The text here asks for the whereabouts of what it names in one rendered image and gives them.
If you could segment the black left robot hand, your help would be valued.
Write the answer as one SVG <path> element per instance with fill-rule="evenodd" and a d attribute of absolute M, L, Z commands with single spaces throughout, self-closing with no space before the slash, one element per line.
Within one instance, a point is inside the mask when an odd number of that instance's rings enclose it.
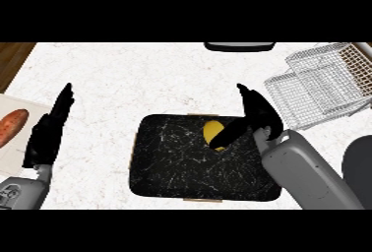
<path fill-rule="evenodd" d="M 33 127 L 23 163 L 24 168 L 33 168 L 38 164 L 54 165 L 61 145 L 63 128 L 73 103 L 72 84 L 67 84 L 58 95 L 51 113 L 44 115 Z"/>

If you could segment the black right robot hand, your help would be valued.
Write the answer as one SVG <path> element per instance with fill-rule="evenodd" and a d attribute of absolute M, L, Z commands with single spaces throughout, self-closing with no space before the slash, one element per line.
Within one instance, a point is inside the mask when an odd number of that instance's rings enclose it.
<path fill-rule="evenodd" d="M 243 97 L 244 116 L 240 117 L 218 134 L 210 142 L 210 148 L 227 147 L 247 132 L 271 128 L 268 140 L 274 141 L 284 132 L 281 116 L 265 96 L 244 84 L 237 85 Z"/>

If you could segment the yellow lemon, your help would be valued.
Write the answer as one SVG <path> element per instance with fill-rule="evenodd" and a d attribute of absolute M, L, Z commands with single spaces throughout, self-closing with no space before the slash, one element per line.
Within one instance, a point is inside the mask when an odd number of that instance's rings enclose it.
<path fill-rule="evenodd" d="M 225 130 L 225 125 L 218 121 L 212 120 L 204 125 L 204 139 L 207 143 L 212 143 L 216 136 Z"/>

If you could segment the black marble tray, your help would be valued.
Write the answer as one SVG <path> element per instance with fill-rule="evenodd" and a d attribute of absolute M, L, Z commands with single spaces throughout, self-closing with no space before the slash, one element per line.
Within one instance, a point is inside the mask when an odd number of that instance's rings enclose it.
<path fill-rule="evenodd" d="M 131 167 L 139 196 L 269 202 L 283 187 L 262 166 L 253 134 L 222 150 L 210 148 L 204 126 L 232 116 L 153 114 L 142 119 Z"/>

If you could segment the pale cutting board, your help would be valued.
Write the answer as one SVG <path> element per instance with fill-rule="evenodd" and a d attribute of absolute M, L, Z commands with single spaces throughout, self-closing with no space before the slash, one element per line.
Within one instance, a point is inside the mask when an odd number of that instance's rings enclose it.
<path fill-rule="evenodd" d="M 0 149 L 0 178 L 21 174 L 33 127 L 39 123 L 42 116 L 51 111 L 49 106 L 0 94 L 0 120 L 17 109 L 27 109 L 30 117 L 21 132 Z"/>

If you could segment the orange sweet potato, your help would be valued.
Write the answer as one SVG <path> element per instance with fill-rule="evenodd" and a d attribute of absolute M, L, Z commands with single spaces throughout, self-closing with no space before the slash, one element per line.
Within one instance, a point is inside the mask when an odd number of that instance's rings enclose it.
<path fill-rule="evenodd" d="M 30 117 L 27 109 L 14 110 L 0 120 L 0 149 L 21 132 Z"/>

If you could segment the dark appliance with pale top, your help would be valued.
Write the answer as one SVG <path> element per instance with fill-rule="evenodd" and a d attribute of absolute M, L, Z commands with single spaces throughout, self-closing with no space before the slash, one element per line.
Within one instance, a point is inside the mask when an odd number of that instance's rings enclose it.
<path fill-rule="evenodd" d="M 206 42 L 204 45 L 212 51 L 262 52 L 274 48 L 275 42 Z"/>

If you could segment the dark grey rounded object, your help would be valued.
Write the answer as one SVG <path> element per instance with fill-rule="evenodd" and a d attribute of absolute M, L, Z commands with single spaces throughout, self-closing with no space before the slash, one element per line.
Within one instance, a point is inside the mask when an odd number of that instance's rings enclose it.
<path fill-rule="evenodd" d="M 358 138 L 349 145 L 342 171 L 364 208 L 372 210 L 372 135 Z"/>

